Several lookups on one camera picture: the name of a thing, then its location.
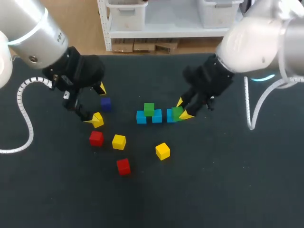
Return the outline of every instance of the white cable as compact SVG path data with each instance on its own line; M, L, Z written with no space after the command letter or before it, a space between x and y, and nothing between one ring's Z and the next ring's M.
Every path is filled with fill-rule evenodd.
M32 77L32 78L26 80L25 82L23 82L18 89L17 104L18 104L19 110L21 111L21 114L23 115L24 120L25 120L25 122L28 126L28 133L29 133L28 141L23 146L21 146L19 148L11 149L11 150L0 150L0 153L20 152L20 151L28 148L30 146L30 144L32 143L33 139L34 139L33 126L32 126L32 123L29 119L29 116L28 116L27 112L24 109L23 102L22 102L22 94L23 94L23 91L24 91L25 87L27 87L29 84L34 83L34 82L41 82L49 88L52 87L52 82L49 81L48 79L45 79L45 78L42 78L42 77Z
M250 102L249 102L249 89L248 89L248 78L244 77L244 87L245 87L245 102L246 102L246 116L247 116L247 125L250 130L254 130L256 127L257 116L262 107L263 102L266 100L267 96L274 90L274 89L286 89L294 86L296 83L301 82L304 83L304 77L294 75L288 77L286 72L286 62L285 62L285 45L284 45L284 38L285 38L285 31L288 27L288 24L291 20L285 21L283 25L283 33L279 37L279 51L278 51L278 63L279 63L279 70L282 79L274 82L267 90L261 95L259 101L256 104L255 110L253 112L252 121L250 117Z
M304 77L300 77L300 76L290 77L289 80L293 84L294 83L298 83L298 82L304 83ZM280 79L280 80L274 82L270 87L268 87L267 90L265 90L265 92L261 95L259 101L256 104L256 107L255 107L255 110L254 110L253 116L252 116L252 121L251 121L250 120L250 103L249 103L249 91L248 91L248 78L244 77L247 125L248 125L248 127L249 127L250 130L254 130L254 128L256 127L258 113L259 113L259 111L261 109L261 106L262 106L263 102L266 100L267 96L274 89L276 89L279 86L284 85L284 84L285 84L285 80L284 79Z

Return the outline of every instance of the cube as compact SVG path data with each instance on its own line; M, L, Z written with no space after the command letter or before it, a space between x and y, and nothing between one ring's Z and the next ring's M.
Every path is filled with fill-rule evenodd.
M152 123L161 123L162 122L162 110L154 110L154 116L152 116Z
M129 160L127 158L118 160L116 163L117 163L118 172L121 176L131 173Z
M176 123L172 117L172 109L167 109L167 122L168 123Z
M146 124L147 123L147 117L145 117L144 111L137 111L136 122L138 124Z
M87 120L84 122L93 124L94 128L104 125L104 120L100 113L94 113L92 116L92 120Z
M104 143L104 135L102 132L93 131L90 136L90 144L91 146L101 147Z
M161 161L170 157L170 148L167 146L166 143L158 145L157 147L155 147L155 149L156 155Z
M124 150L126 144L126 138L123 135L116 134L112 141L113 149Z
M174 107L172 108L172 118L174 121L181 121L180 115L184 112L182 107Z
M144 103L143 111L145 116L154 116L154 103Z
M109 97L100 99L101 110L104 112L110 112L112 110L111 99Z

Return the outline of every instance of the blue cube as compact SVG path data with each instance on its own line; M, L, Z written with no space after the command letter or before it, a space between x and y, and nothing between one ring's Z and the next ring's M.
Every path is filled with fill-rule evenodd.
M138 124L146 124L147 123L147 117L144 115L144 111L137 111L136 122Z
M162 110L155 109L154 116L152 116L152 123L161 123L162 122Z
M167 122L168 123L176 123L172 117L172 109L167 109Z
M112 110L111 99L109 97L101 98L100 104L102 111L110 112Z

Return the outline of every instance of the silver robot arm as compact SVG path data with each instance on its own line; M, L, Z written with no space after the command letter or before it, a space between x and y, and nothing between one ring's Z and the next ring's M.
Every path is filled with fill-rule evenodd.
M214 98L230 86L235 74L257 79L276 75L286 82L287 75L304 75L303 16L298 0L257 0L214 55L203 65L184 70L191 87L177 103L185 109L180 118L195 117L204 105L213 110ZM197 101L187 106L196 94Z
M68 38L38 0L2 0L0 31L34 69L55 63L68 47Z
M42 69L52 90L65 92L67 110L75 111L82 121L91 120L92 114L83 109L78 95L85 87L105 94L104 66L98 56L82 56L68 47L68 38L39 0L1 0L0 88L11 75L8 47L31 68Z
M304 75L304 7L298 0L257 0L218 46L216 54L231 72L261 78L279 70Z

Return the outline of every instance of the storage bin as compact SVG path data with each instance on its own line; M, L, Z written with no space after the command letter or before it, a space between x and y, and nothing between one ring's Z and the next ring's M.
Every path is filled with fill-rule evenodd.
M197 0L199 16L204 28L228 28L244 0Z
M148 2L132 5L110 4L108 2L107 7L109 7L112 15L112 25L115 26L117 31L143 30L147 5Z

